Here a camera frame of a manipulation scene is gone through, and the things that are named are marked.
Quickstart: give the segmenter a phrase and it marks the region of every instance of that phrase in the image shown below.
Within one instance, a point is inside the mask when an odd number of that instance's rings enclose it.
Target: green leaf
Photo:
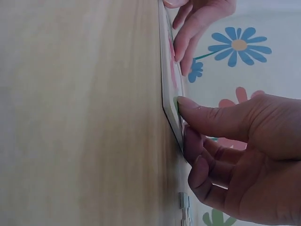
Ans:
[[[227,220],[226,220],[226,222],[224,223],[224,226],[231,226],[231,225],[233,225],[235,222],[236,222],[237,220],[235,219],[235,218],[228,218]]]
[[[203,222],[207,225],[207,226],[212,226],[210,217],[209,217],[209,213],[205,213],[203,215]]]
[[[223,226],[224,225],[224,215],[223,212],[219,210],[212,209],[212,225],[213,226]]]

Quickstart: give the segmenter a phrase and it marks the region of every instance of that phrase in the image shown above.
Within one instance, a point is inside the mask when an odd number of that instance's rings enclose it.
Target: hand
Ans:
[[[213,22],[235,12],[236,0],[164,0],[164,4],[180,7],[173,28],[185,21],[174,40],[174,51],[175,61],[180,62],[182,74],[187,76],[199,39]]]
[[[244,221],[301,225],[301,100],[259,95],[227,108],[201,107],[185,97],[178,103],[189,124],[188,183],[202,203]],[[222,147],[205,135],[247,147]]]

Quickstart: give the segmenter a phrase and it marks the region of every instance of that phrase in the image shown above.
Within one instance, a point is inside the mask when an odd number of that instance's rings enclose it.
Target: wooden table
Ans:
[[[156,0],[0,2],[0,224],[179,225]]]

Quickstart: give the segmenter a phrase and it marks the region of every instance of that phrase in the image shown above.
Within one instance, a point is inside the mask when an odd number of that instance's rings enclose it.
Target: green stem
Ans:
[[[208,54],[205,54],[205,55],[202,55],[202,56],[199,56],[199,57],[196,57],[195,59],[196,60],[199,60],[199,59],[202,59],[202,58],[205,58],[205,57],[208,57],[210,55],[213,55],[214,53],[217,53],[219,51],[215,51],[215,52],[212,52],[212,53],[208,53]]]

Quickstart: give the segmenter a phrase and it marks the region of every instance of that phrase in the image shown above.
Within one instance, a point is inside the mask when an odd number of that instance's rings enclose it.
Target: flower pattern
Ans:
[[[259,94],[264,94],[263,91],[258,90],[256,92],[254,92],[251,95],[251,98],[254,98],[255,96],[259,95]],[[244,101],[248,100],[247,94],[246,94],[246,90],[242,87],[238,87],[236,88],[236,97],[239,103],[242,103]],[[228,99],[223,99],[219,102],[219,107],[230,107],[230,106],[234,106],[236,105],[233,101],[228,100]],[[246,143],[240,142],[240,141],[236,141],[236,140],[229,140],[226,138],[219,138],[217,140],[217,142],[225,147],[233,147],[235,149],[238,150],[244,150],[246,148]]]
[[[202,77],[203,75],[203,63],[202,62],[196,62],[196,59],[193,59],[190,73],[188,75],[188,81],[191,83],[194,83],[197,79],[197,77]]]
[[[250,45],[267,40],[264,36],[252,37],[256,33],[255,28],[248,27],[241,34],[241,28],[236,30],[234,27],[226,27],[225,32],[229,38],[221,33],[212,34],[214,40],[223,43],[222,45],[208,47],[208,50],[214,53],[221,51],[215,56],[215,60],[223,60],[230,56],[228,60],[228,66],[230,67],[236,66],[238,55],[247,65],[254,65],[253,59],[262,63],[267,62],[262,54],[271,54],[272,50],[266,46]]]

